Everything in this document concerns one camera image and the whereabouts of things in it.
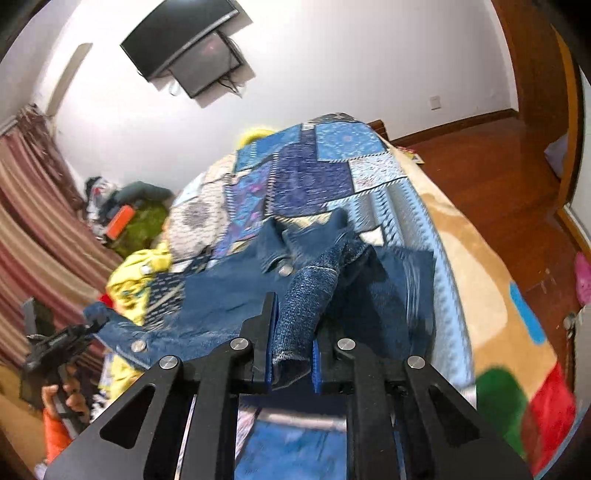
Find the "person's left hand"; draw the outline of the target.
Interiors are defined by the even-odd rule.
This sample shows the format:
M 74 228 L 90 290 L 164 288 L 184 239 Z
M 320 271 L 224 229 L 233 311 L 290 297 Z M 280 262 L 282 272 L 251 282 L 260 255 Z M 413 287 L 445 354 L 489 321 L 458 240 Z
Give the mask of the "person's left hand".
M 90 413 L 85 397 L 80 391 L 80 383 L 76 378 L 76 367 L 70 364 L 66 367 L 67 379 L 62 385 L 62 389 L 66 394 L 65 404 L 69 409 L 76 412 L 85 424 L 89 422 Z M 44 405 L 45 413 L 53 420 L 59 420 L 58 411 L 55 408 L 53 398 L 57 394 L 59 388 L 57 384 L 43 386 L 41 389 L 41 399 Z

